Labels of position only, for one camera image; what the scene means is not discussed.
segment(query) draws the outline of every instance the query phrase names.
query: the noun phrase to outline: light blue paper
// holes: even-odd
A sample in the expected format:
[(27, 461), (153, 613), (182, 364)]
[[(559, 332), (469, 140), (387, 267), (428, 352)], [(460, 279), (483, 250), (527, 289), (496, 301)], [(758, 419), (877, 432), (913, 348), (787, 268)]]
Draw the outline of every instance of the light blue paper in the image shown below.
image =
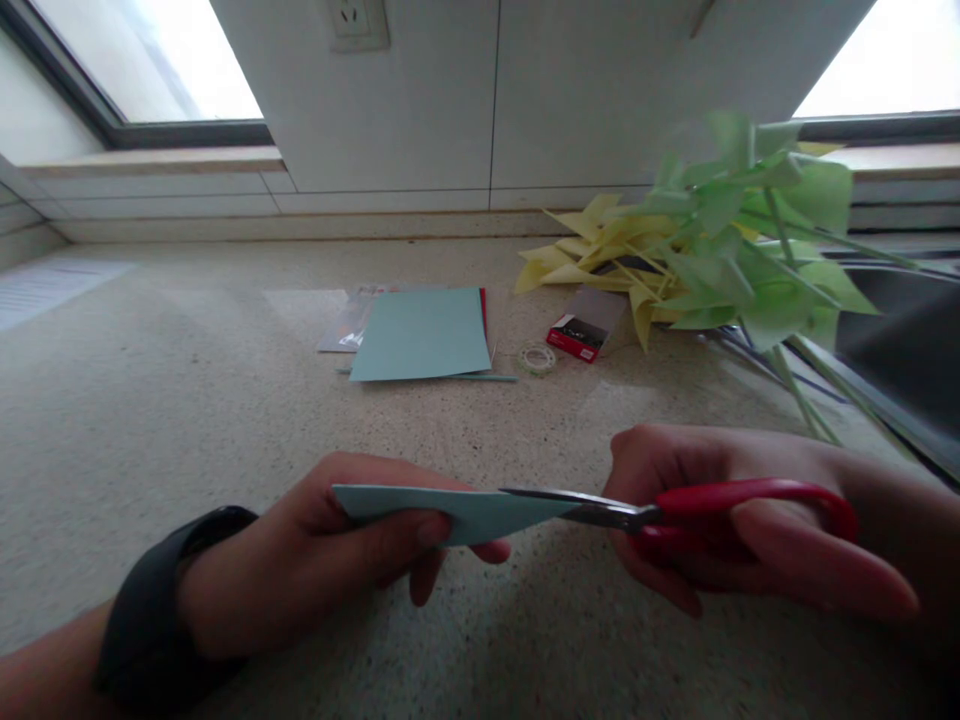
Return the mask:
[(384, 293), (350, 380), (412, 380), (490, 369), (479, 288)]
[(347, 515), (358, 522), (376, 520), (398, 510), (446, 513), (453, 520), (453, 530), (444, 547), (490, 542), (555, 518), (579, 505), (501, 492), (455, 492), (386, 485), (334, 485), (333, 492)]

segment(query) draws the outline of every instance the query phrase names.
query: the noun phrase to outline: countertop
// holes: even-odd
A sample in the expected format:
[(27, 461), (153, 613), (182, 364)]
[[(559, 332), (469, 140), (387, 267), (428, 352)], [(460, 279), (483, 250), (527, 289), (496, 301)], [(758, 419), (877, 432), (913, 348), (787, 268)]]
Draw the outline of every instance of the countertop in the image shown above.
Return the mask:
[[(109, 597), (171, 529), (263, 510), (335, 449), (403, 457), (495, 489), (598, 492), (638, 422), (804, 432), (790, 396), (694, 333), (629, 321), (595, 365), (517, 384), (351, 384), (316, 343), (341, 288), (511, 288), (543, 239), (73, 246), (137, 268), (3, 334), (0, 650)], [(570, 288), (513, 297), (498, 372)], [(854, 448), (900, 462), (830, 401)], [(205, 717), (902, 718), (933, 686), (877, 628), (785, 601), (714, 596), (693, 621), (636, 584), (606, 534), (553, 521), (488, 567), (451, 554), (430, 604), (400, 584), (256, 660)]]

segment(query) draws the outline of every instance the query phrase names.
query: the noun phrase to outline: hand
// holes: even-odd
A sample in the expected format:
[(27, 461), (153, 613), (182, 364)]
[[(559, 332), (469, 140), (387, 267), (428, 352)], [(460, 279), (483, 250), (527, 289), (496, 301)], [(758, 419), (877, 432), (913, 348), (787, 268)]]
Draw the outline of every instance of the hand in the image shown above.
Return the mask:
[[(408, 510), (354, 529), (331, 488), (348, 483), (471, 489), (402, 460), (328, 455), (263, 517), (187, 569), (178, 602), (202, 656), (293, 644), (345, 601), (407, 573), (411, 600), (426, 604), (446, 555), (437, 546), (450, 535), (449, 518)], [(502, 540), (471, 549), (488, 563), (510, 555)]]
[[(844, 478), (859, 458), (791, 435), (708, 427), (638, 425), (613, 438), (613, 469), (604, 496), (645, 505), (683, 485), (783, 477), (844, 496)], [(678, 608), (699, 617), (691, 580), (717, 589), (779, 594), (823, 609), (846, 608), (885, 620), (919, 611), (910, 583), (885, 560), (829, 535), (803, 503), (757, 499), (731, 513), (759, 562), (737, 565), (705, 555), (672, 558), (674, 568), (645, 562), (622, 532), (613, 546), (627, 571)]]

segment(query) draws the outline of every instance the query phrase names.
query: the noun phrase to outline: electrical outlet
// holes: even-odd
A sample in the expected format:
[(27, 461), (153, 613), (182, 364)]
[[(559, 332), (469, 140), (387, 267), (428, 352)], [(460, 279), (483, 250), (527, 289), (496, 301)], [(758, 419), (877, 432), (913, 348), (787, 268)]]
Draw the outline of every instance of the electrical outlet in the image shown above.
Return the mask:
[(327, 0), (327, 7), (338, 38), (369, 34), (370, 23), (364, 0)]
[(368, 52), (390, 47), (383, 0), (325, 0), (333, 23), (334, 52)]

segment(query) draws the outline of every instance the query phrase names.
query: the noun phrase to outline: tape roll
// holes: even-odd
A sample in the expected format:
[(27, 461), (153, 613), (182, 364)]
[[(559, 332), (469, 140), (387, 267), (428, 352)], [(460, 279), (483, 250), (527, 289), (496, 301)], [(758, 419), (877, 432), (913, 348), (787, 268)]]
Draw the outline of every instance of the tape roll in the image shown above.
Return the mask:
[(557, 355), (542, 342), (528, 342), (517, 353), (520, 367), (531, 375), (543, 377), (553, 372), (557, 365)]

